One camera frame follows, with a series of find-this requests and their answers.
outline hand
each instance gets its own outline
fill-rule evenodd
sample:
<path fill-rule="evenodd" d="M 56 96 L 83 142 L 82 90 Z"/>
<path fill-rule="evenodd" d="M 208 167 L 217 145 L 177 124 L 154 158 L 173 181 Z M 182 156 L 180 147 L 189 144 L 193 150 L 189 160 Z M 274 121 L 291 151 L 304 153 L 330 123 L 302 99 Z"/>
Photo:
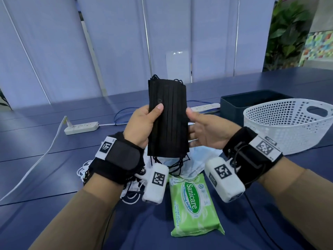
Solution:
<path fill-rule="evenodd" d="M 153 123 L 163 109 L 164 106 L 161 103 L 151 112 L 149 112 L 149 105 L 137 109 L 124 130 L 124 138 L 144 149 L 148 145 L 148 136 L 152 132 Z"/>
<path fill-rule="evenodd" d="M 241 128 L 239 125 L 215 115 L 199 114 L 186 109 L 186 114 L 194 125 L 189 126 L 190 147 L 207 146 L 223 149 L 229 139 Z"/>

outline black face mask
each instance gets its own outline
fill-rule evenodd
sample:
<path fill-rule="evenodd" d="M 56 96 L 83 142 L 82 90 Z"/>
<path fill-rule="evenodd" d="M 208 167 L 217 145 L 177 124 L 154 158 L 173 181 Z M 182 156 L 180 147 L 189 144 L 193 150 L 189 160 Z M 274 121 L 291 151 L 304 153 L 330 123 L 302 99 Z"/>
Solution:
<path fill-rule="evenodd" d="M 148 138 L 148 156 L 182 160 L 189 152 L 186 86 L 181 80 L 164 80 L 154 75 L 148 81 L 148 89 L 149 112 L 159 103 L 164 105 Z"/>

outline basket rim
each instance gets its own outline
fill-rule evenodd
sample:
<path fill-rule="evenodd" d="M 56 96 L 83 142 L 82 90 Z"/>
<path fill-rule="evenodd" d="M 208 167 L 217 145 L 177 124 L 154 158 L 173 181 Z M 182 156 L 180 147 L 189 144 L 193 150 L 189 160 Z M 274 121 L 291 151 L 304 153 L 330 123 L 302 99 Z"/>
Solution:
<path fill-rule="evenodd" d="M 281 99 L 281 100 L 276 100 L 276 101 L 271 101 L 271 102 L 279 102 L 279 101 L 286 101 L 286 100 L 292 100 L 292 99 L 297 99 L 297 100 L 307 100 L 307 101 L 315 101 L 315 102 L 318 102 L 318 103 L 324 103 L 324 104 L 327 104 L 327 105 L 330 105 L 332 108 L 333 108 L 333 105 L 332 104 L 329 104 L 329 103 L 326 103 L 326 102 L 322 102 L 322 101 L 317 101 L 317 100 L 312 100 L 312 99 L 305 99 L 305 98 L 290 98 L 290 99 Z M 323 121 L 323 120 L 329 120 L 331 118 L 333 118 L 333 115 L 331 116 L 326 116 L 324 117 L 323 119 L 319 119 L 319 120 L 316 120 L 316 121 L 313 121 L 313 122 L 308 122 L 308 123 L 302 123 L 302 124 L 296 124 L 296 125 L 288 125 L 288 126 L 274 126 L 274 125 L 266 125 L 266 124 L 260 124 L 260 123 L 257 123 L 251 119 L 249 119 L 247 116 L 245 116 L 245 112 L 250 110 L 251 108 L 255 108 L 255 107 L 258 107 L 260 105 L 266 105 L 267 103 L 261 103 L 261 104 L 257 104 L 257 105 L 253 105 L 253 106 L 250 106 L 248 108 L 246 108 L 244 111 L 243 111 L 243 116 L 244 118 L 246 118 L 247 120 L 253 122 L 253 123 L 256 123 L 257 125 L 261 125 L 261 126 L 267 126 L 267 127 L 274 127 L 274 128 L 290 128 L 290 127 L 299 127 L 299 126 L 303 126 L 303 125 L 309 125 L 309 124 L 313 124 L 313 123 L 316 123 L 316 122 L 320 122 L 320 121 Z"/>

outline table surface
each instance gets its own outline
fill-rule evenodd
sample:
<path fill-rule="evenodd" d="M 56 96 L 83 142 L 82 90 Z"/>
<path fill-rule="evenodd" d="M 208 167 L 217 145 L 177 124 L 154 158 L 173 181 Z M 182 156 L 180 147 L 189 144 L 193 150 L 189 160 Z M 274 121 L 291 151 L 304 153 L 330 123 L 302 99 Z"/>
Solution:
<path fill-rule="evenodd" d="M 293 68 L 187 84 L 187 100 L 219 102 L 219 98 L 259 89 L 271 89 L 298 98 L 333 104 L 333 71 Z M 11 190 L 50 146 L 60 121 L 67 115 L 73 124 L 98 121 L 112 123 L 114 114 L 126 107 L 148 103 L 148 92 L 139 91 L 108 98 L 94 98 L 0 113 L 0 197 Z M 82 187 L 78 168 L 93 159 L 106 135 L 124 126 L 103 126 L 89 133 L 66 136 L 63 129 L 50 154 L 23 184 L 0 203 L 0 249 L 27 249 L 52 218 Z M 333 181 L 329 154 L 333 150 L 332 128 L 317 148 L 289 158 Z M 275 249 L 244 197 L 223 203 L 207 184 L 222 226 L 198 237 L 173 238 L 169 191 L 163 203 L 152 206 L 139 201 L 119 206 L 105 249 Z M 248 196 L 270 235 L 283 249 L 309 249 L 310 244 L 282 217 L 269 194 L 258 184 Z"/>

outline wristband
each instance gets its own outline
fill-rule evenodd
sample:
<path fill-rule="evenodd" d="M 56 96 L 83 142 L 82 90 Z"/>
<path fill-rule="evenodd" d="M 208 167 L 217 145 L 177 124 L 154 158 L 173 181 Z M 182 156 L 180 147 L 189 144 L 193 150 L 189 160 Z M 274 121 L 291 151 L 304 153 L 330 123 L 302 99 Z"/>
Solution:
<path fill-rule="evenodd" d="M 262 137 L 250 128 L 242 127 L 228 141 L 223 153 L 228 159 L 233 158 L 231 165 L 248 188 L 283 157 L 276 146 L 268 136 Z"/>
<path fill-rule="evenodd" d="M 93 173 L 119 184 L 127 183 L 144 167 L 143 154 L 144 149 L 126 140 L 123 132 L 107 136 L 89 165 L 84 184 Z"/>

